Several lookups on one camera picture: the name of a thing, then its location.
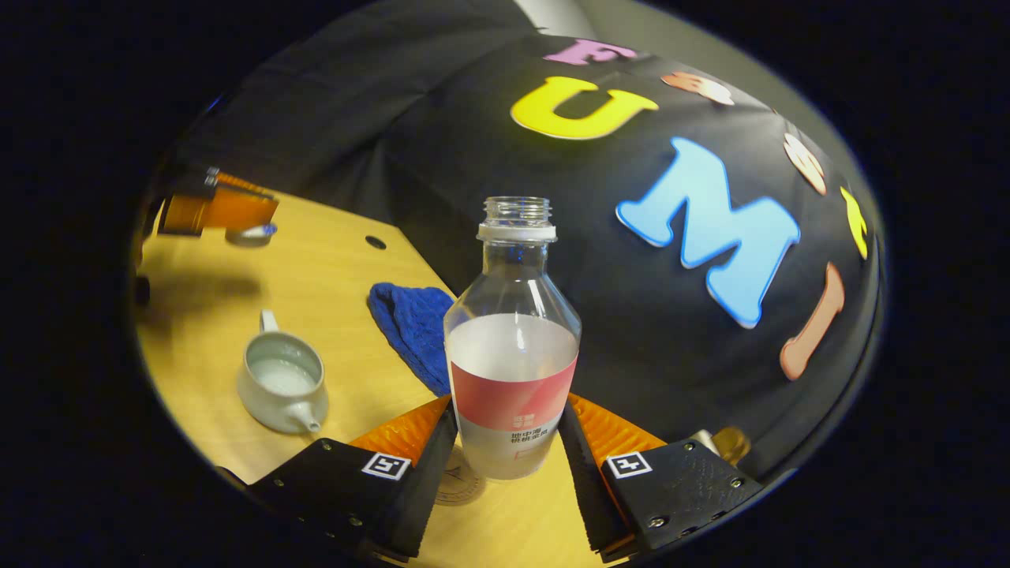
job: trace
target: blue towel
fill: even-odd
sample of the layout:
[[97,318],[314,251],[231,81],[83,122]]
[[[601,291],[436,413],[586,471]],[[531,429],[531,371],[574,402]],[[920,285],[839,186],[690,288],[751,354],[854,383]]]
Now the blue towel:
[[452,298],[438,288],[372,286],[369,309],[389,345],[435,396],[449,393],[442,318]]

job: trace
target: bottle neck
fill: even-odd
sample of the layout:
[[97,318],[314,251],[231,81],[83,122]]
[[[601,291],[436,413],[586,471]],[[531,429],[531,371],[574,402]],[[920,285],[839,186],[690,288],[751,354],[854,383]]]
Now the bottle neck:
[[546,243],[484,243],[485,275],[529,280],[543,276],[546,264]]

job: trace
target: bottle label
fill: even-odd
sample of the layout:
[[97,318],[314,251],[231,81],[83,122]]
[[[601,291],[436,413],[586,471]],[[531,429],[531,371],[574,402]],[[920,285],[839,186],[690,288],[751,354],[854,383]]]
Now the bottle label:
[[535,381],[493,381],[452,366],[457,411],[480,427],[497,431],[528,431],[557,423],[565,409],[579,356],[561,372]]

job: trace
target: yellow letter u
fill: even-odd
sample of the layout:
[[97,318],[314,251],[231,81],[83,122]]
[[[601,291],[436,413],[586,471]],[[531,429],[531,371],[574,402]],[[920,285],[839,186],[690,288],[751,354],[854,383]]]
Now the yellow letter u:
[[537,87],[512,105],[512,119],[520,126],[556,138],[585,140],[613,132],[638,111],[656,110],[654,102],[645,97],[612,89],[610,100],[585,118],[563,118],[554,109],[563,102],[584,91],[599,89],[589,81],[571,77],[547,77],[546,84]]

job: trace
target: yellow letter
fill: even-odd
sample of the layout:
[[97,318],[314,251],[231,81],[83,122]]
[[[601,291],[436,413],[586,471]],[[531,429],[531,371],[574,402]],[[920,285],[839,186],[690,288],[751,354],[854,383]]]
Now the yellow letter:
[[546,84],[512,105],[512,119],[520,126],[556,138],[585,140],[605,136],[619,128],[642,109],[656,110],[654,102],[627,91],[610,90],[610,100],[585,118],[562,118],[554,109],[596,85],[571,77],[547,77]]
[[845,198],[845,214],[848,215],[848,228],[852,231],[852,241],[855,241],[855,248],[866,260],[867,240],[863,234],[867,232],[867,221],[863,218],[863,212],[860,211],[860,204],[855,202],[855,198],[849,195],[845,188],[840,189],[841,196]]

